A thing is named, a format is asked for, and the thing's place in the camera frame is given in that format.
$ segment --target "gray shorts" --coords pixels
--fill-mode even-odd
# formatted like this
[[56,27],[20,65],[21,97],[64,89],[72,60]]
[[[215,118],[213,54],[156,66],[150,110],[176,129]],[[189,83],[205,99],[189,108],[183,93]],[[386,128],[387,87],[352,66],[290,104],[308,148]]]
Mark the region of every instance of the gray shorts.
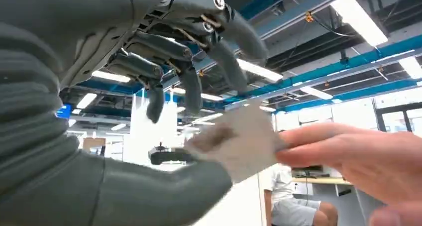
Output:
[[312,226],[321,201],[287,199],[274,204],[271,212],[275,226]]

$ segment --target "computer monitor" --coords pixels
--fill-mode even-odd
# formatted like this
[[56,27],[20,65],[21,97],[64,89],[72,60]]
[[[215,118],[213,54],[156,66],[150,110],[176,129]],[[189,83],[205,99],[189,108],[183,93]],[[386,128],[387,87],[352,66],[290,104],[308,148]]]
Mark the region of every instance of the computer monitor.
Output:
[[322,173],[324,171],[322,165],[314,165],[305,168],[292,168],[292,171],[315,172]]

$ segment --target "door frame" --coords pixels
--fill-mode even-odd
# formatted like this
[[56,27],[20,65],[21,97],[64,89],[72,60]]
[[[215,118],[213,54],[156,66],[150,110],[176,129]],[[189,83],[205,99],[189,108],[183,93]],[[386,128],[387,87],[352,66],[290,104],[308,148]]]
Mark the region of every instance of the door frame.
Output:
[[385,129],[383,114],[403,112],[403,116],[405,117],[406,129],[409,132],[412,132],[412,127],[410,125],[407,111],[415,110],[415,109],[422,109],[422,103],[410,103],[406,105],[399,105],[399,106],[381,108],[381,109],[375,108],[375,116],[377,118],[378,129],[384,132],[387,131]]

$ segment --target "human hand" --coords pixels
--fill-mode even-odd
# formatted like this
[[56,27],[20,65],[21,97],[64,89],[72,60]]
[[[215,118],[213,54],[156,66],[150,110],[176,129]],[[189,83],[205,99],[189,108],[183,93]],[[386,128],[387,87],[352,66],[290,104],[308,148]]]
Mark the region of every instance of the human hand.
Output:
[[422,220],[421,138],[409,132],[385,133],[337,123],[288,130],[280,133],[280,137],[289,145],[289,150],[276,154],[280,162],[292,167],[332,167],[360,190],[391,205],[374,214],[373,225],[380,225],[377,221],[385,219],[381,215],[387,211],[395,211],[401,217],[407,214],[405,218],[409,220],[411,212],[403,209],[410,206],[415,207],[412,215],[418,217],[415,225],[419,225]]

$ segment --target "glass wall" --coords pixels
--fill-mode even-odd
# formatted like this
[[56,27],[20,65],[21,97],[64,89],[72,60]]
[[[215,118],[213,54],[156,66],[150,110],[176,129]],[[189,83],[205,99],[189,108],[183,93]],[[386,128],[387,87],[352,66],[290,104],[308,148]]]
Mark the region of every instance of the glass wall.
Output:
[[412,131],[422,137],[422,87],[329,106],[278,113],[275,119],[277,130],[294,129],[315,122],[337,122],[377,130],[380,129],[379,121],[382,121],[386,132]]

